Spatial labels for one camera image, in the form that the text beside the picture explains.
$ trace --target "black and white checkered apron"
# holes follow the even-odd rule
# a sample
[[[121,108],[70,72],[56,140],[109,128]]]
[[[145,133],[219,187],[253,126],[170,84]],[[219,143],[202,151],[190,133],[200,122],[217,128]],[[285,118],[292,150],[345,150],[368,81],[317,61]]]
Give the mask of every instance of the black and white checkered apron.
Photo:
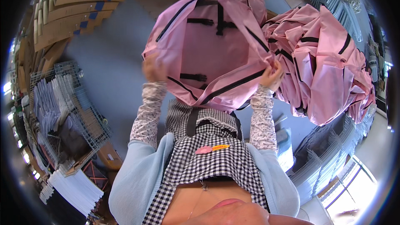
[[[161,224],[177,186],[201,179],[231,178],[251,194],[253,202],[268,209],[260,174],[243,141],[241,128],[238,132],[240,123],[237,122],[234,116],[222,111],[193,108],[176,99],[170,101],[166,132],[174,134],[174,149],[142,224]],[[195,154],[206,145],[230,146]]]

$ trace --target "window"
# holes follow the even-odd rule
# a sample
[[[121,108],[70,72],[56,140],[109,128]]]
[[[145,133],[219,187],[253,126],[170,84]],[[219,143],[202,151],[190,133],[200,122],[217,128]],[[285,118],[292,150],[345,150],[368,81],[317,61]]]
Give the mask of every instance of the window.
[[[393,67],[393,64],[385,61],[385,66],[383,68],[383,73],[385,78],[389,76],[388,71]]]
[[[366,209],[375,195],[377,184],[362,162],[353,156],[338,178],[339,180],[321,197],[321,202],[331,218],[344,212],[354,210],[362,212]]]

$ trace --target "floor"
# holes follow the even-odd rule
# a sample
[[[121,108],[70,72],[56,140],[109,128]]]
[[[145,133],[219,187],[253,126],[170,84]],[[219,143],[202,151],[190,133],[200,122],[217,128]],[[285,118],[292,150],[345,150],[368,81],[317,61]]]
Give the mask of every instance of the floor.
[[[93,34],[75,37],[67,48],[67,56],[77,60],[84,71],[89,97],[107,118],[113,130],[111,142],[122,159],[126,156],[137,109],[142,104],[145,78],[141,72],[141,53],[157,15],[175,1],[162,0],[159,4],[159,0],[126,0]],[[290,9],[285,0],[266,0],[266,6],[278,14]],[[167,103],[172,98],[168,93],[163,102],[159,137],[164,133]],[[251,108],[237,112],[245,138],[249,137],[251,114]],[[279,126],[291,128],[295,150],[315,125],[307,118],[293,117],[288,104],[275,100],[274,119],[281,114],[288,118]]]

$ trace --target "pink backpack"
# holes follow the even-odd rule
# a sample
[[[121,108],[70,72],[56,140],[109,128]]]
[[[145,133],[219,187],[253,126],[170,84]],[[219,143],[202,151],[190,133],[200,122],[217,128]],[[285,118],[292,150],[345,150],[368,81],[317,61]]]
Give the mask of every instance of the pink backpack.
[[[157,19],[142,53],[158,53],[182,102],[231,111],[257,90],[273,56],[261,31],[264,0],[180,0]]]

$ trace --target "pink bag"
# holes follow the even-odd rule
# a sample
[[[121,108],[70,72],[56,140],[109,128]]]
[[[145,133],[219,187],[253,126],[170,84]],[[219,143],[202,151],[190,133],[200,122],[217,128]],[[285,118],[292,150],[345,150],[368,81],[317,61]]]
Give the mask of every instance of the pink bag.
[[[159,53],[182,102],[231,111],[257,90],[273,60],[260,25],[264,0],[180,0],[157,19],[142,53]]]
[[[286,73],[277,98],[294,116],[324,125],[347,110],[362,121],[375,103],[365,57],[326,7],[292,9],[268,21],[263,33]]]

